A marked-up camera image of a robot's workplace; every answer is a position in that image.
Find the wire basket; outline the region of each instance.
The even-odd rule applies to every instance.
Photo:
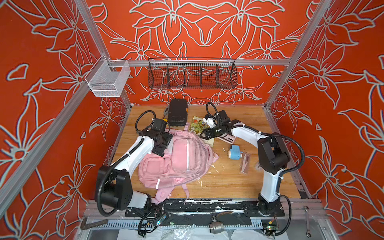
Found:
[[[231,89],[237,86],[235,59],[150,58],[151,89]]]
[[[92,67],[85,80],[96,97],[119,97],[131,73],[129,64],[112,67],[104,56]]]

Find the backpack front pocket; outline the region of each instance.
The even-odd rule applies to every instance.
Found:
[[[139,167],[142,177],[154,177],[167,173],[171,168],[171,160],[169,157],[153,156],[145,159],[144,163]]]
[[[199,144],[196,140],[184,137],[174,141],[172,149],[172,169],[175,172],[187,172],[199,169],[201,159],[198,155]]]

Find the metal valve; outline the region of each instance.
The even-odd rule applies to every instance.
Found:
[[[222,231],[224,231],[224,224],[222,222],[218,222],[217,218],[221,215],[231,214],[231,213],[233,213],[233,211],[225,211],[225,212],[219,213],[217,216],[212,216],[212,223],[209,224],[209,231],[213,234],[221,233]]]

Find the wrench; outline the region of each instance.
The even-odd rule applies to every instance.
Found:
[[[308,214],[308,209],[309,209],[308,206],[304,206],[305,218],[306,218],[306,221],[307,221],[307,237],[311,238],[312,234],[311,234],[311,229],[310,229],[310,217],[309,217],[309,214]]]

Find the pink backpack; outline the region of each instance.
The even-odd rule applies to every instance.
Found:
[[[208,144],[194,133],[171,129],[173,141],[164,157],[147,154],[139,165],[139,178],[145,187],[158,189],[152,203],[164,201],[175,186],[181,185],[189,197],[186,184],[201,178],[218,159]]]

